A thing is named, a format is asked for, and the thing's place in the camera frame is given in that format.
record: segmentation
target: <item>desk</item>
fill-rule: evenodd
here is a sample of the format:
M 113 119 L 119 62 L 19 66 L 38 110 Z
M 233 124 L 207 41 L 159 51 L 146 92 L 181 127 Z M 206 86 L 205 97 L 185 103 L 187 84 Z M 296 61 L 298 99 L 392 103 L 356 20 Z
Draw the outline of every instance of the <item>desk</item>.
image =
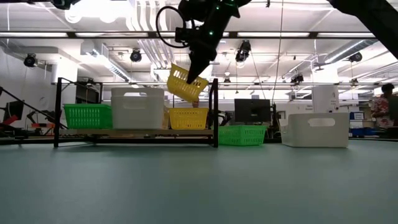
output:
M 52 147 L 0 146 L 1 223 L 398 223 L 396 142 Z

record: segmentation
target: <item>white storage bin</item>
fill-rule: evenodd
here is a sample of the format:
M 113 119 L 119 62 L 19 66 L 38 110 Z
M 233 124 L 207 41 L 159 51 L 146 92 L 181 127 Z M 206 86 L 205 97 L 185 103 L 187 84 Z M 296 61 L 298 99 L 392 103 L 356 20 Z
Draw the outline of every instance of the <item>white storage bin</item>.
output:
M 162 89 L 113 88 L 111 105 L 114 129 L 162 129 Z
M 349 113 L 291 114 L 280 122 L 282 144 L 292 147 L 347 147 Z

